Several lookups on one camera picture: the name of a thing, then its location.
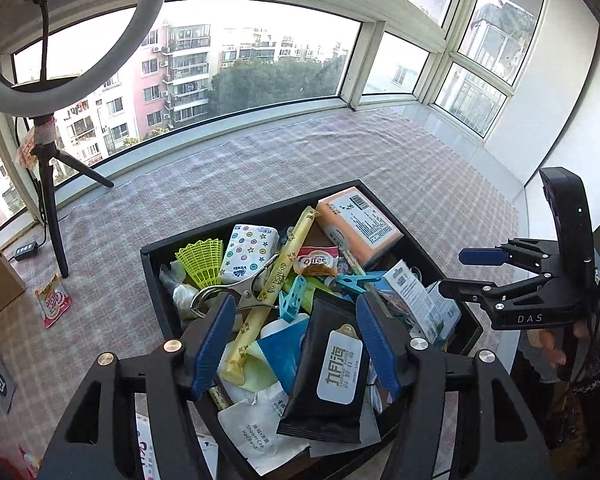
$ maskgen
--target ring light stand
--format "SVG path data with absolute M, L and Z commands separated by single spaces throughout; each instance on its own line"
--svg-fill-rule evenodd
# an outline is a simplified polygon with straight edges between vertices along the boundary
M 84 174 L 103 186 L 113 187 L 113 182 L 77 160 L 56 146 L 56 110 L 70 106 L 98 88 L 113 76 L 136 51 L 158 17 L 164 0 L 138 0 L 131 21 L 116 44 L 92 68 L 76 78 L 46 78 L 46 53 L 48 46 L 48 9 L 47 0 L 30 0 L 42 10 L 42 64 L 40 81 L 22 85 L 12 85 L 0 74 L 0 111 L 14 117 L 33 118 L 34 147 L 31 154 L 38 158 L 42 200 L 45 209 L 49 236 L 54 247 L 60 274 L 69 275 L 69 267 L 62 246 L 62 237 L 58 225 L 58 211 L 54 196 L 54 167 L 50 163 L 55 158 Z

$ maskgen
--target blue packet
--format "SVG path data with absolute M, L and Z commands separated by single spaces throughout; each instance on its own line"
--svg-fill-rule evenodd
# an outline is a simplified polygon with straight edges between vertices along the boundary
M 302 340 L 308 325 L 309 320 L 304 319 L 279 332 L 256 340 L 267 359 L 267 363 L 269 363 L 287 395 L 291 393 L 294 387 L 294 379 L 300 362 Z

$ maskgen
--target tripod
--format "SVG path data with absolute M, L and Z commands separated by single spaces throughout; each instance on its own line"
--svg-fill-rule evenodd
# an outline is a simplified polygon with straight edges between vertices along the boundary
M 52 121 L 55 129 L 55 123 L 53 122 L 53 119 L 53 115 L 35 117 L 33 119 L 33 123 L 36 127 L 39 127 L 49 123 L 49 121 Z M 54 166 L 50 163 L 50 161 L 52 158 L 54 158 L 70 168 L 73 168 L 78 173 L 92 178 L 103 186 L 113 187 L 113 182 L 108 178 L 103 177 L 96 171 L 93 171 L 89 166 L 81 163 L 74 156 L 69 155 L 69 153 L 59 150 L 56 146 L 55 140 L 51 140 L 51 142 L 43 142 L 44 140 L 47 139 L 40 139 L 40 142 L 38 142 L 39 138 L 35 137 L 35 145 L 31 150 L 31 154 L 38 158 L 40 183 L 42 184 L 42 202 L 45 207 L 46 222 L 49 228 L 49 237 L 51 238 L 51 244 L 54 247 L 54 253 L 56 254 L 56 260 L 58 261 L 58 267 L 60 268 L 60 275 L 63 278 L 66 278 L 69 275 L 69 266 L 66 262 L 64 247 L 62 246 L 60 226 L 58 224 L 58 209 L 56 208 L 56 199 L 54 196 Z

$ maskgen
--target teal plastic clip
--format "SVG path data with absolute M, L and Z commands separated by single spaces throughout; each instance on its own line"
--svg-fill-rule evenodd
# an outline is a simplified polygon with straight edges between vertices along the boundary
M 336 283 L 345 290 L 353 292 L 354 294 L 362 294 L 365 289 L 363 288 L 365 283 L 378 282 L 384 276 L 384 270 L 378 270 L 376 272 L 369 272 L 362 276 L 356 274 L 338 274 L 336 277 Z
M 280 317 L 286 322 L 291 323 L 300 312 L 300 299 L 306 291 L 306 279 L 304 276 L 296 276 L 294 284 L 288 294 L 282 290 L 278 295 L 280 303 Z

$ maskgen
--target checkered tablecloth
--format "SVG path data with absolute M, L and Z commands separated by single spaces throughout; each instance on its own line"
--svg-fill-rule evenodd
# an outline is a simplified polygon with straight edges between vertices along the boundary
M 515 209 L 463 158 L 389 109 L 336 114 L 231 140 L 115 187 L 61 221 L 71 270 L 64 284 L 73 304 L 51 328 L 43 327 L 33 294 L 57 272 L 51 244 L 36 258 L 14 264 L 27 291 L 0 313 L 0 354 L 18 383 L 11 411 L 0 410 L 0 455 L 19 467 L 18 444 L 43 456 L 101 352 L 125 358 L 161 342 L 141 246 L 356 178 L 446 275 L 512 280 L 504 267 L 461 266 L 458 251 L 515 236 Z M 36 237 L 42 239 L 42 232 Z M 494 349 L 499 336 L 486 315 L 475 311 L 485 327 L 477 347 Z M 441 460 L 453 440 L 452 404 Z M 200 426 L 197 417 L 194 421 Z

